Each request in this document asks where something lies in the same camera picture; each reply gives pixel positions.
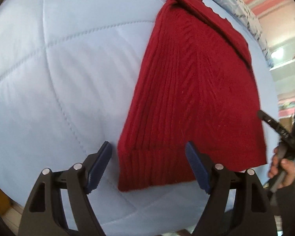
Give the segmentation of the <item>right forearm dark sleeve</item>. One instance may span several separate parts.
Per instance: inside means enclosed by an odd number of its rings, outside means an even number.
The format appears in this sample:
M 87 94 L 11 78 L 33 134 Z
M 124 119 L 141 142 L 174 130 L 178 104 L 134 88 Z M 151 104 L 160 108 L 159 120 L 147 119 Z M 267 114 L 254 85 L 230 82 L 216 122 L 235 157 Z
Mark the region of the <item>right forearm dark sleeve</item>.
M 295 235 L 295 184 L 278 189 L 275 193 L 268 191 L 268 197 L 276 197 L 283 235 Z

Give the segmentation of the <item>person's right hand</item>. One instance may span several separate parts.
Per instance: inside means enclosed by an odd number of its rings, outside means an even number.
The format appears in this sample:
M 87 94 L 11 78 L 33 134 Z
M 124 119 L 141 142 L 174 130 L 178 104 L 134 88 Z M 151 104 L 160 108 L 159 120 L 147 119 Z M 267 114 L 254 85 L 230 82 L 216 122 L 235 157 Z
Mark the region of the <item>person's right hand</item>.
M 288 159 L 282 159 L 281 161 L 279 161 L 278 155 L 277 155 L 278 149 L 279 148 L 276 147 L 273 150 L 274 155 L 272 157 L 272 163 L 271 163 L 270 170 L 268 172 L 268 177 L 273 178 L 274 176 L 276 176 L 278 174 L 278 171 L 279 171 L 278 168 L 280 165 L 280 167 L 286 172 L 284 179 L 282 180 L 281 183 L 278 184 L 278 189 L 281 189 L 293 184 L 295 180 L 295 164 Z

